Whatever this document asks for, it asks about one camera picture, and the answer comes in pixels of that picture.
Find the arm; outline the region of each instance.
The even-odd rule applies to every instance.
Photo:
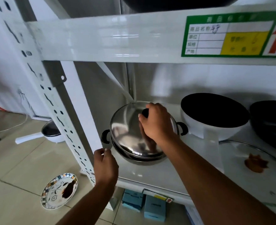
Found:
[[[144,131],[174,165],[205,225],[276,224],[276,214],[180,140],[165,107],[146,107],[148,118],[139,116]]]
[[[56,225],[94,225],[111,199],[118,179],[118,165],[110,150],[94,153],[96,184]]]

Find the tiled floor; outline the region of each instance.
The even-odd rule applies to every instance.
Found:
[[[0,111],[0,130],[22,123],[25,115]],[[38,138],[15,144],[15,138],[41,131],[44,121],[28,119],[21,126],[0,133],[0,224],[55,224],[74,206],[92,185],[79,173],[80,166],[66,143],[53,143]],[[40,204],[42,190],[55,176],[71,172],[79,178],[78,189],[63,207],[45,210]],[[114,211],[105,209],[97,225],[190,224],[184,207],[168,204],[165,223],[145,219],[138,213],[120,205],[123,189],[117,188],[118,203]]]

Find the blue box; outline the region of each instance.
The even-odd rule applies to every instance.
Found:
[[[144,218],[164,222],[166,218],[166,202],[147,195],[144,207]]]
[[[144,198],[143,193],[138,193],[138,192],[126,189],[122,197],[121,203],[125,207],[129,206],[128,208],[131,208],[131,209],[135,208],[137,211],[140,212],[143,206],[143,198]]]

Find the person's right hand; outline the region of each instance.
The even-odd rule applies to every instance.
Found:
[[[101,148],[94,152],[96,185],[115,187],[118,179],[118,168],[119,166],[110,149]]]
[[[159,144],[162,139],[176,135],[171,125],[170,114],[164,106],[151,102],[146,105],[146,108],[148,108],[148,118],[139,114],[139,121],[148,137]]]

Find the brown object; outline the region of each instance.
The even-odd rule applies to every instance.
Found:
[[[73,186],[74,186],[75,183],[76,183],[75,180],[73,180],[71,183],[69,183],[67,185],[67,187],[63,190],[63,194],[62,194],[63,198],[66,199],[66,198],[70,197],[70,195],[73,192]]]
[[[262,173],[264,168],[268,168],[268,161],[261,159],[260,155],[252,155],[251,153],[249,158],[244,161],[244,164],[247,168],[256,173]]]

